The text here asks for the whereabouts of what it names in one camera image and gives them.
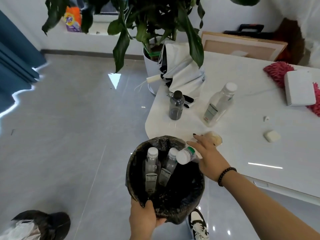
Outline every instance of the black and white sneaker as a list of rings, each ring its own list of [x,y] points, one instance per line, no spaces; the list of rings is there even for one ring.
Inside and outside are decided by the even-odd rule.
[[[186,219],[194,240],[209,240],[206,221],[201,212],[195,208]]]

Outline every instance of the tile grout line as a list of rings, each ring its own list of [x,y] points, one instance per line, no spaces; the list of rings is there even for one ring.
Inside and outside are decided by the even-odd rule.
[[[94,176],[94,179],[93,179],[93,182],[92,182],[92,185],[91,185],[91,188],[90,188],[89,194],[88,194],[88,198],[87,198],[87,201],[85,202],[85,205],[84,205],[84,208],[83,208],[83,211],[82,211],[81,217],[80,217],[80,221],[79,221],[79,224],[78,224],[77,230],[75,231],[75,234],[74,234],[74,238],[73,238],[73,240],[75,240],[75,239],[76,239],[77,232],[78,232],[78,229],[79,229],[79,226],[80,226],[80,223],[81,223],[81,220],[82,220],[83,214],[84,214],[84,212],[85,212],[85,209],[86,209],[87,203],[88,203],[88,201],[89,201],[89,197],[90,197],[90,194],[91,194],[91,190],[92,190],[92,188],[93,188],[93,186],[94,186],[94,181],[96,180],[96,177],[97,177],[97,174],[98,174],[98,170],[99,170],[99,167],[100,167],[100,164],[101,164],[101,161],[102,161],[103,155],[104,155],[104,151],[106,150],[106,147],[107,147],[107,145],[105,145],[105,146],[104,146],[103,153],[102,153],[102,156],[101,156],[101,159],[100,159],[100,162],[99,162],[99,165],[98,165],[97,171],[96,171],[96,175]]]

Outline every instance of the white table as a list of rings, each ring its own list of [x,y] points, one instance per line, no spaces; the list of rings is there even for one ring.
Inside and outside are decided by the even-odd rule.
[[[320,118],[305,106],[286,105],[285,93],[263,68],[272,62],[205,52],[205,85],[196,104],[173,121],[168,116],[168,89],[160,86],[146,120],[149,138],[170,135],[185,141],[192,133],[214,130],[223,139],[220,153],[239,173],[257,186],[320,206]],[[308,69],[320,85],[320,70]],[[200,120],[209,98],[226,82],[238,90],[234,105],[213,128]],[[276,130],[281,139],[269,143],[263,137]]]

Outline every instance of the plastic bottle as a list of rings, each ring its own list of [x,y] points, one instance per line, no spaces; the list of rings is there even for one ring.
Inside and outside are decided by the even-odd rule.
[[[238,86],[233,82],[224,85],[220,92],[215,93],[207,104],[207,109],[202,118],[203,123],[211,127],[213,126],[233,104],[233,96]]]
[[[167,158],[163,162],[163,167],[159,176],[159,184],[166,186],[170,176],[174,173],[174,169],[177,166],[176,156],[179,151],[176,148],[170,148]]]
[[[175,91],[173,96],[170,97],[169,117],[172,120],[181,118],[182,109],[184,105],[184,96],[181,91]]]
[[[157,148],[150,147],[148,149],[146,160],[144,160],[142,163],[142,168],[146,192],[149,195],[153,194],[156,191],[161,169]]]
[[[188,146],[177,153],[176,160],[179,164],[185,165],[188,162],[199,162],[199,158],[196,155],[196,151]]]

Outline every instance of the gray tile floor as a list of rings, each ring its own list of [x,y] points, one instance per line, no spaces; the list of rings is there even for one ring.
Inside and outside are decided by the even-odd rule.
[[[144,124],[154,96],[143,61],[48,55],[34,91],[1,119],[0,230],[30,209],[66,211],[67,240],[129,239],[130,153],[148,140]],[[320,207],[267,192],[320,232]],[[199,205],[211,239],[258,239],[232,196],[212,181]],[[190,238],[186,224],[166,223],[154,240]]]

